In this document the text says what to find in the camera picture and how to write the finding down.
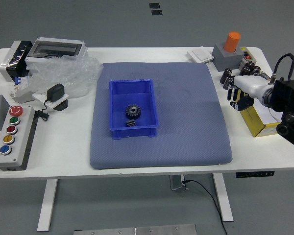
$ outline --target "table control panel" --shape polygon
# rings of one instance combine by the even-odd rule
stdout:
[[[25,170],[38,117],[30,105],[10,107],[0,133],[0,169]]]

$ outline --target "yellow button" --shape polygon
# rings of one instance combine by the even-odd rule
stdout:
[[[3,142],[5,144],[12,144],[14,142],[14,137],[11,135],[7,135],[3,138]]]

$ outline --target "orange cap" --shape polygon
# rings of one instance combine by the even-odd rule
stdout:
[[[241,35],[238,32],[230,32],[224,45],[224,50],[227,52],[235,52],[237,45],[241,39]]]

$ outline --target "plastic bag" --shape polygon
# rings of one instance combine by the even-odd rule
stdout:
[[[28,68],[32,76],[21,79],[18,95],[29,91],[47,91],[61,83],[69,98],[78,98],[96,86],[103,65],[92,57],[64,55],[61,58],[52,57],[43,63],[34,63]]]

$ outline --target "metal floor plate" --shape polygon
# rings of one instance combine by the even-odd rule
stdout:
[[[197,235],[195,224],[75,231],[73,235]]]

